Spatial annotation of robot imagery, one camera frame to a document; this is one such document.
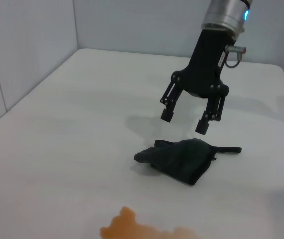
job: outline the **black cloth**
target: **black cloth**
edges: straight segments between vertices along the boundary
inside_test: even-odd
[[[241,148],[214,147],[200,139],[177,143],[156,140],[154,147],[134,156],[139,163],[150,163],[155,169],[189,185],[207,171],[216,153],[240,153]]]

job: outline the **white table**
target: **white table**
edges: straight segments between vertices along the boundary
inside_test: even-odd
[[[221,122],[195,133],[206,100],[159,99],[187,58],[83,49],[0,119],[0,239],[98,239],[122,206],[201,239],[284,239],[284,73],[225,68]],[[240,146],[188,187],[133,160],[155,139]]]

